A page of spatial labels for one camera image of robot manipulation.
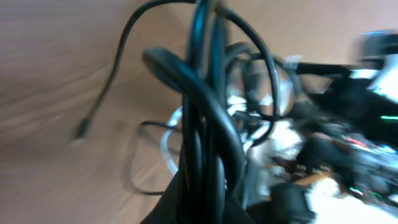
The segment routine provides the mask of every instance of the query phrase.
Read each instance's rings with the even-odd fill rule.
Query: black plug
[[[85,118],[83,119],[80,124],[79,128],[77,129],[75,139],[83,139],[90,127],[91,119]]]

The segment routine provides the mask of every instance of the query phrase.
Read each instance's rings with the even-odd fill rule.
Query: wires
[[[123,54],[124,46],[126,45],[127,38],[129,37],[129,33],[133,27],[133,25],[137,22],[138,18],[140,18],[143,13],[145,13],[147,10],[152,9],[153,7],[156,6],[161,6],[164,4],[168,3],[178,3],[178,2],[185,2],[185,3],[195,3],[195,0],[151,0],[142,6],[140,6],[136,11],[131,15],[130,19],[128,20],[126,26],[123,29],[122,35],[120,36],[119,40],[119,45],[118,45],[118,51],[116,52],[116,56],[114,58],[113,66],[112,66],[112,71],[111,74],[108,77],[108,80],[105,83],[104,88],[102,89],[101,93],[97,97],[96,101],[94,102],[93,107],[90,109],[90,112],[88,113],[88,116],[84,119],[82,119],[78,130],[76,132],[76,138],[80,139],[85,136],[87,131],[90,128],[91,120],[93,119],[95,113],[98,111],[98,108],[102,104],[106,94],[109,91],[109,88],[112,85],[113,80],[116,77],[116,73],[118,72],[119,64],[120,64],[120,59]],[[179,87],[174,84],[174,82],[170,82],[168,79],[163,80],[161,79],[163,83],[168,85],[171,89],[174,89],[175,91],[180,91]]]
[[[124,169],[125,173],[124,175],[124,185],[131,189],[132,191],[134,191],[135,193],[138,194],[142,194],[142,195],[147,195],[147,196],[158,196],[158,195],[162,195],[164,192],[163,191],[148,191],[148,190],[142,190],[141,188],[137,187],[134,182],[131,180],[131,165],[132,165],[132,161],[134,160],[135,156],[136,156],[136,152],[137,152],[137,147],[138,147],[138,142],[140,140],[140,138],[142,137],[142,135],[144,134],[144,127],[146,126],[158,126],[161,128],[167,128],[171,131],[177,131],[180,132],[180,130],[174,126],[169,126],[165,123],[161,123],[158,121],[143,121],[138,125],[138,135],[137,135],[137,139],[135,141],[135,144],[133,146],[132,149],[132,156],[131,158],[128,158],[128,162],[126,164],[126,167]]]
[[[135,22],[146,10],[171,2],[195,3],[194,0],[151,0],[130,17],[120,38],[111,74],[88,116],[82,120],[76,134],[77,138],[84,137],[93,116],[109,91],[116,76],[127,37]],[[278,74],[274,59],[264,41],[246,21],[227,9],[222,0],[197,1],[185,61],[161,47],[148,48],[142,56],[148,69],[160,81],[183,95],[183,145],[180,153],[180,181],[177,187],[178,208],[176,209],[177,214],[185,214],[180,211],[187,211],[190,223],[202,223],[203,212],[209,223],[221,223],[224,200],[234,194],[244,174],[246,157],[243,144],[233,119],[226,110],[228,81],[226,72],[231,70],[233,62],[239,60],[238,54],[251,51],[246,44],[229,44],[227,20],[235,23],[254,42],[259,50],[259,59],[266,62],[271,81],[274,99],[272,114],[265,115],[258,111],[261,119],[269,121],[268,128],[258,132],[259,137],[250,142],[250,146],[258,145],[268,138],[275,122],[280,118]],[[205,68],[205,60],[209,60],[208,68]],[[142,134],[142,128],[147,125],[176,129],[164,123],[145,121],[139,126],[139,136]],[[126,184],[135,192],[144,195],[163,193],[142,190],[131,181]]]

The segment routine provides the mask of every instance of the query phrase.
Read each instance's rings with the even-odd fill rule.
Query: black cable
[[[253,147],[259,145],[260,143],[264,142],[271,132],[274,129],[275,122],[280,119],[280,112],[279,112],[279,90],[277,87],[278,82],[278,73],[276,70],[274,58],[269,51],[266,43],[260,38],[259,34],[240,16],[238,16],[232,10],[224,10],[225,16],[237,25],[256,45],[256,47],[260,51],[261,58],[265,61],[267,71],[269,74],[269,80],[271,83],[271,94],[272,94],[272,115],[266,116],[265,114],[260,114],[264,119],[268,119],[270,121],[270,125],[268,130],[257,140],[254,141]]]
[[[224,147],[217,151],[226,169],[226,185],[233,192],[243,173],[244,152],[231,117],[222,108],[214,91],[186,63],[165,49],[151,47],[144,51],[143,60],[156,76],[162,72],[175,80],[203,113],[208,124],[217,130],[218,141],[224,143]]]
[[[128,34],[132,29],[134,23],[138,18],[146,12],[146,10],[168,4],[171,2],[187,2],[194,3],[193,0],[151,0],[139,9],[130,17],[126,24],[120,42],[118,51],[115,57],[113,69],[106,82],[106,85],[94,103],[93,108],[88,114],[88,117],[83,119],[76,135],[77,138],[82,138],[87,132],[92,117],[98,110],[106,93],[108,92],[118,69],[119,61],[123,52],[124,45],[127,41]],[[270,128],[267,132],[257,139],[254,145],[260,144],[268,138],[273,130],[274,123],[279,119],[279,104],[278,104],[278,89],[277,72],[271,53],[269,52],[265,43],[261,40],[253,28],[247,24],[242,18],[236,15],[233,11],[229,11],[222,5],[221,1],[217,0],[201,0],[197,1],[197,8],[193,18],[192,29],[187,46],[186,62],[181,61],[174,54],[171,54],[162,48],[149,48],[143,54],[143,60],[149,69],[157,76],[157,78],[164,84],[171,87],[171,89],[183,93],[183,117],[182,117],[182,131],[183,131],[183,145],[180,153],[180,173],[183,174],[179,178],[178,183],[178,204],[180,207],[189,206],[190,208],[197,208],[188,210],[191,217],[199,217],[198,213],[203,210],[203,188],[217,187],[217,191],[213,195],[208,195],[207,201],[214,208],[219,204],[217,198],[223,198],[223,195],[229,195],[234,192],[238,182],[241,180],[244,169],[244,151],[240,141],[239,134],[232,122],[230,115],[226,112],[224,98],[226,91],[226,76],[224,69],[228,67],[229,63],[235,60],[236,56],[225,54],[225,46],[228,45],[228,31],[215,30],[218,35],[223,35],[221,39],[213,39],[212,49],[209,54],[212,56],[219,55],[220,58],[213,57],[213,65],[218,64],[218,67],[213,67],[214,70],[209,73],[211,85],[209,86],[204,81],[204,66],[203,62],[206,59],[206,41],[208,41],[208,28],[210,13],[216,12],[219,22],[223,22],[221,17],[225,17],[235,23],[248,37],[254,42],[260,51],[262,59],[265,60],[268,74],[271,81],[273,112],[271,116],[264,115],[258,111],[263,119],[268,119],[271,122]],[[241,47],[236,51],[245,51],[245,47]],[[161,125],[165,124],[158,122],[146,121],[140,125],[140,128],[145,125]],[[209,136],[208,141],[203,140],[205,136]],[[205,174],[205,169],[213,167],[217,170],[218,175],[211,176],[211,172]],[[223,193],[224,178],[226,180],[227,191]],[[149,192],[142,190],[131,184],[136,192],[145,195],[160,195],[162,192]],[[208,216],[211,222],[219,223],[220,212],[215,212]]]
[[[176,128],[175,126],[169,126],[165,123],[161,123],[158,121],[143,121],[138,125],[138,134],[137,134],[137,139],[135,141],[134,147],[132,149],[132,157],[129,159],[130,161],[128,161],[128,166],[126,167],[127,174],[127,178],[125,179],[125,185],[127,188],[133,190],[135,193],[138,194],[142,194],[142,195],[147,195],[147,196],[159,196],[162,195],[164,192],[163,191],[148,191],[148,190],[143,190],[139,187],[137,187],[134,182],[131,180],[131,163],[135,158],[136,152],[137,152],[137,147],[138,147],[138,142],[140,140],[140,138],[142,137],[142,135],[144,134],[144,127],[146,126],[158,126],[161,128],[167,128],[169,130],[173,130],[173,131],[177,131],[177,132],[181,132],[181,130],[179,130],[178,128]]]
[[[225,51],[227,46],[226,33],[228,27],[223,17],[216,15],[212,24],[212,34],[209,52],[207,83],[214,90],[224,110],[227,107],[227,81],[224,67]],[[225,169],[217,148],[223,147],[223,142],[217,141],[217,130],[206,124],[206,199],[205,222],[222,223],[225,206]]]
[[[163,4],[176,3],[176,2],[195,3],[195,0],[151,0],[151,1],[143,4],[142,6],[140,6],[131,15],[131,17],[129,18],[129,20],[128,20],[126,26],[124,27],[123,32],[120,36],[118,51],[116,52],[116,56],[114,58],[111,74],[109,75],[108,80],[106,81],[105,86],[102,89],[101,93],[99,94],[96,101],[94,102],[93,107],[90,109],[88,116],[86,118],[82,119],[81,123],[79,124],[79,127],[76,132],[76,136],[75,136],[77,139],[83,138],[85,136],[85,134],[87,133],[87,131],[90,128],[90,124],[91,124],[91,120],[93,119],[93,116],[97,112],[97,110],[100,107],[100,105],[102,104],[106,94],[108,93],[109,88],[111,87],[112,82],[113,82],[114,78],[116,77],[116,73],[118,72],[120,60],[121,60],[121,57],[123,54],[124,46],[126,45],[126,42],[127,42],[127,38],[129,37],[129,33],[130,33],[133,25],[137,22],[138,18],[140,18],[143,15],[143,13],[145,13],[149,9],[152,9],[153,7],[161,6]],[[166,85],[168,85],[171,89],[174,89],[175,91],[180,92],[179,87],[175,86],[174,83],[172,83],[172,82],[170,83],[168,79],[166,79],[166,80],[161,79],[161,81],[163,83],[165,83]]]

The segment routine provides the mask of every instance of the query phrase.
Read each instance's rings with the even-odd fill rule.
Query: wooden surface
[[[124,184],[131,144],[140,121],[165,121],[180,97],[143,67],[141,53],[161,45],[182,55],[191,6],[144,15],[86,141],[72,141],[108,76],[125,22],[143,2],[0,3],[0,223],[137,223],[156,203]],[[398,19],[393,0],[229,4],[273,52],[319,62],[347,62],[356,35],[394,28]],[[233,39],[245,38],[233,30]],[[160,134],[148,129],[132,162],[134,180],[152,190],[171,178],[159,156]]]

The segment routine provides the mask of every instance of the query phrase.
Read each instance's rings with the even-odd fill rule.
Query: green light
[[[381,119],[398,120],[398,116],[381,116]]]

